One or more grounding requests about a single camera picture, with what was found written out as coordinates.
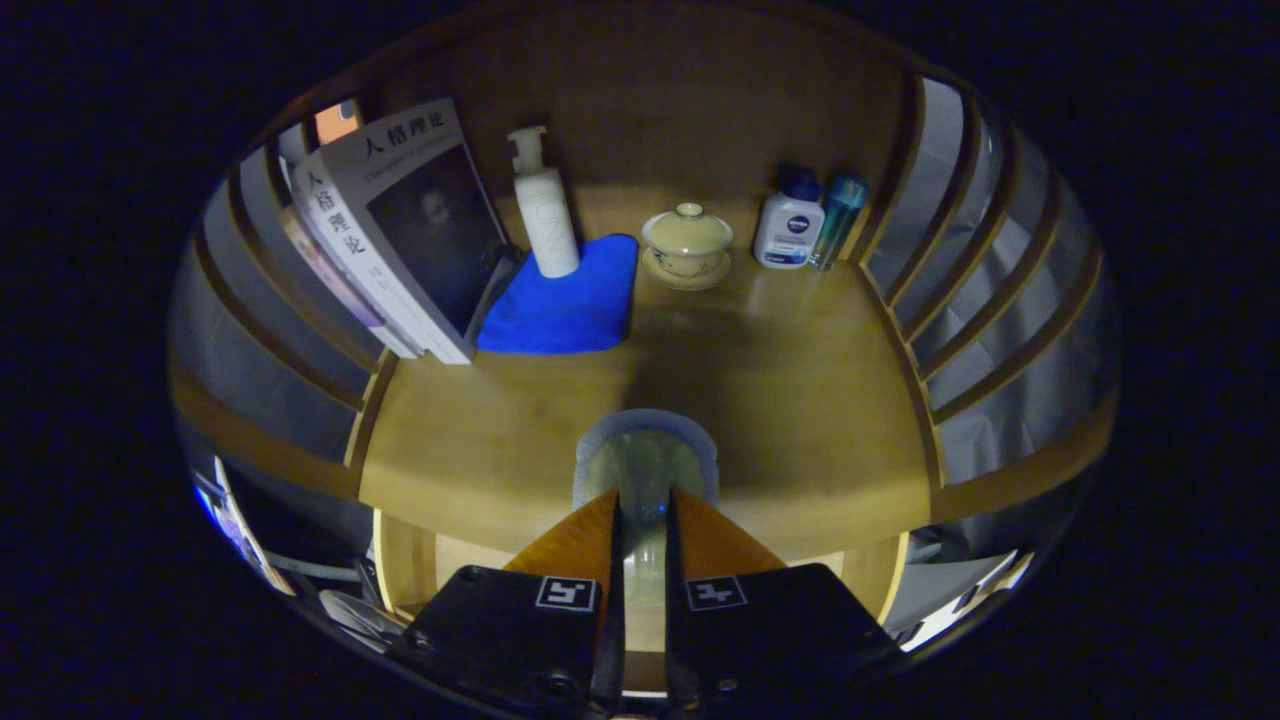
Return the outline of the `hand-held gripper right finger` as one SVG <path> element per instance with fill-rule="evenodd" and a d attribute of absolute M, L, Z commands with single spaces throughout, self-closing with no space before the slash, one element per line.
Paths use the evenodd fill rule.
<path fill-rule="evenodd" d="M 826 565 L 787 565 L 678 488 L 667 514 L 666 593 L 677 716 L 842 716 L 902 661 Z"/>

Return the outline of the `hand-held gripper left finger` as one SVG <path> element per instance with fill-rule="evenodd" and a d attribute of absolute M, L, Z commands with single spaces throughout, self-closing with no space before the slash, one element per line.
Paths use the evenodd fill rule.
<path fill-rule="evenodd" d="M 503 568 L 462 566 L 390 644 L 389 661 L 492 717 L 608 717 L 625 659 L 621 515 L 612 489 Z"/>

